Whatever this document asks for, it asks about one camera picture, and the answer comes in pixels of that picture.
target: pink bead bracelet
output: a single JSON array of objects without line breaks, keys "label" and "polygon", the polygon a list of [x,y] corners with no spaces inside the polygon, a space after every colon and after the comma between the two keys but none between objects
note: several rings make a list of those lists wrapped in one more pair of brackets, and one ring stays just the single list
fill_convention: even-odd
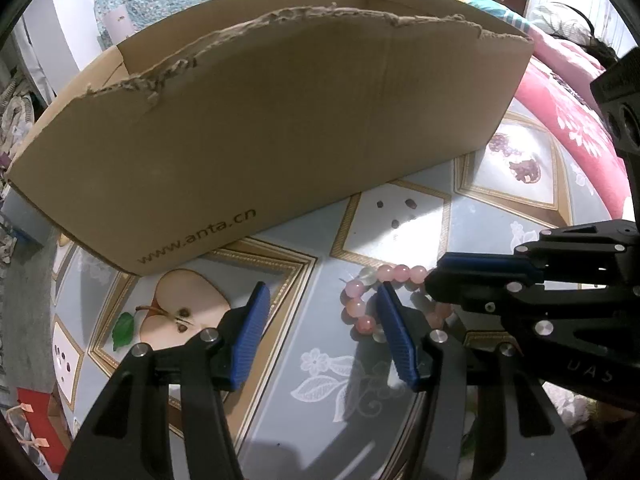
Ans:
[{"label": "pink bead bracelet", "polygon": [[[390,265],[381,265],[377,269],[373,267],[363,267],[358,273],[358,277],[346,283],[344,293],[349,301],[345,307],[347,314],[356,319],[356,330],[362,335],[372,335],[376,342],[386,342],[385,333],[382,325],[376,324],[373,316],[366,314],[366,303],[362,300],[362,295],[369,290],[376,282],[411,282],[420,285],[424,282],[429,271],[423,266],[415,266],[411,269],[406,265],[400,264],[392,267]],[[426,315],[427,322],[431,328],[442,328],[444,320],[453,312],[450,304],[437,303],[435,312]]]}]

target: pink bead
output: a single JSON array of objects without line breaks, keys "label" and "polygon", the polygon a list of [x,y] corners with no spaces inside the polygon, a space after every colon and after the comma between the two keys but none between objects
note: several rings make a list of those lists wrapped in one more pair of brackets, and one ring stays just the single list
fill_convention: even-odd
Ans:
[{"label": "pink bead", "polygon": [[396,265],[394,269],[394,280],[399,283],[404,283],[409,279],[410,271],[406,265]]},{"label": "pink bead", "polygon": [[351,317],[364,316],[367,304],[360,298],[353,298],[347,302],[347,314]]},{"label": "pink bead", "polygon": [[411,278],[411,281],[414,282],[416,285],[420,285],[424,279],[427,277],[427,269],[425,269],[423,266],[421,265],[416,265],[415,267],[412,267],[411,270],[409,271],[409,276]]},{"label": "pink bead", "polygon": [[394,278],[394,269],[390,265],[380,265],[378,267],[378,281],[390,282]]},{"label": "pink bead", "polygon": [[344,293],[350,298],[359,298],[366,290],[367,288],[360,280],[351,280],[344,286]]},{"label": "pink bead", "polygon": [[376,329],[376,320],[371,316],[360,316],[356,321],[356,330],[362,335],[373,334]]},{"label": "pink bead", "polygon": [[440,316],[438,316],[438,314],[436,314],[435,312],[430,312],[425,317],[427,318],[427,323],[429,323],[429,326],[431,328],[434,328],[434,329],[442,328],[442,325],[444,324],[444,320]]},{"label": "pink bead", "polygon": [[436,314],[446,319],[453,313],[453,307],[449,303],[436,303]]}]

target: blue gripper pad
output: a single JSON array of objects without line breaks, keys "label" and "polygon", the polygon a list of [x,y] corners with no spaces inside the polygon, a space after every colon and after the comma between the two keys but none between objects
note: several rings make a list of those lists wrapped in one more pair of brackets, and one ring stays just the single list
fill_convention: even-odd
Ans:
[{"label": "blue gripper pad", "polygon": [[398,370],[398,376],[412,390],[416,390],[420,382],[420,375],[417,368],[415,344],[398,312],[397,300],[396,293],[393,292],[392,296],[384,283],[378,287],[376,309],[385,331],[386,341],[389,343],[391,357],[396,364],[396,370]]},{"label": "blue gripper pad", "polygon": [[233,390],[239,388],[249,376],[255,352],[267,323],[270,306],[271,293],[269,288],[263,282],[259,282],[244,307],[248,309],[248,313],[245,315],[244,323],[232,345],[229,380]]}]

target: apple half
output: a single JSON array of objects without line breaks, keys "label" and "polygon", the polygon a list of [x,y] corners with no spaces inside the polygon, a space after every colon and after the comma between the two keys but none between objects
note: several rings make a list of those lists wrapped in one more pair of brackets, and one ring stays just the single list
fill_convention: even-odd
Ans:
[{"label": "apple half", "polygon": [[151,307],[140,325],[140,341],[155,350],[180,346],[204,328],[217,327],[228,301],[202,275],[174,269],[156,285]]}]

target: cardboard box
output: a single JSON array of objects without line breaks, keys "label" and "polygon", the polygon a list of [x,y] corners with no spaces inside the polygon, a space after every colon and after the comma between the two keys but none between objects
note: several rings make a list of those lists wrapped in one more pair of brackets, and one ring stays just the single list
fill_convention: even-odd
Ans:
[{"label": "cardboard box", "polygon": [[8,177],[151,274],[480,148],[532,51],[455,0],[211,0],[94,60]]}]

